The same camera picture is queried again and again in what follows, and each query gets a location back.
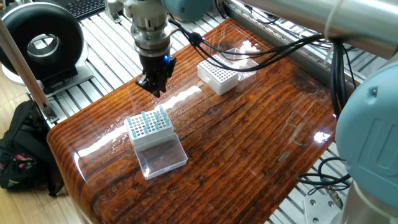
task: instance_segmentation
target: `wooden table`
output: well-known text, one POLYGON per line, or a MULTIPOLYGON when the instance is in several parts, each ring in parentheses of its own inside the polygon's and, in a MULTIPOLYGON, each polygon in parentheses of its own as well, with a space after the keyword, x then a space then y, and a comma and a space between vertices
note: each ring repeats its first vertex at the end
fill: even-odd
MULTIPOLYGON (((270 48, 230 19, 206 39, 270 48)), ((197 77, 203 59, 191 47, 175 56, 160 99, 133 80, 51 129, 70 195, 95 223, 264 223, 334 138, 328 88, 285 58, 218 96, 197 77), (123 120, 157 105, 188 162, 145 180, 123 120)))

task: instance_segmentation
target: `keyboard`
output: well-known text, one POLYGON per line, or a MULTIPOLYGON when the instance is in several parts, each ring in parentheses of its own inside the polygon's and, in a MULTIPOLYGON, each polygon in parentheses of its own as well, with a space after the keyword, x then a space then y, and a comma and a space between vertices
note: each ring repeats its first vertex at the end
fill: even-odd
POLYGON ((76 0, 63 5, 77 20, 86 19, 105 9, 104 0, 76 0))

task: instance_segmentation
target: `blue light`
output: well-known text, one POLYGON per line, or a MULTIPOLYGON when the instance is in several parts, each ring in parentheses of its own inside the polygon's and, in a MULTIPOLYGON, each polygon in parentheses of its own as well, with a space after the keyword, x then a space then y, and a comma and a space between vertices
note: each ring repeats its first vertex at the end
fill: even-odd
POLYGON ((164 55, 164 61, 165 62, 169 62, 169 56, 168 55, 164 55))

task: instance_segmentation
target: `wooden floor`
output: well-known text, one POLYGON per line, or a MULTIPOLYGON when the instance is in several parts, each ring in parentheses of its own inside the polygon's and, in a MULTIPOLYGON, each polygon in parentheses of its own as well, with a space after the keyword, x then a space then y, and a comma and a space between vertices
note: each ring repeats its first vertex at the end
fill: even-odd
MULTIPOLYGON (((0 70, 0 139, 8 130, 19 103, 28 100, 25 88, 11 83, 0 70)), ((2 224, 80 224, 71 198, 64 189, 57 198, 48 195, 47 186, 25 192, 0 189, 2 224)))

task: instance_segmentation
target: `black bag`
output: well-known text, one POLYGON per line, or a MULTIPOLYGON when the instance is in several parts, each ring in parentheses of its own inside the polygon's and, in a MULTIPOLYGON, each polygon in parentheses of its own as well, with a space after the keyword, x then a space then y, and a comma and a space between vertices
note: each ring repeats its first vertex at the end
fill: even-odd
POLYGON ((23 102, 16 108, 9 130, 0 139, 1 188, 29 189, 46 182, 50 196, 56 196, 63 182, 53 181, 52 173, 58 168, 47 144, 48 132, 33 102, 23 102))

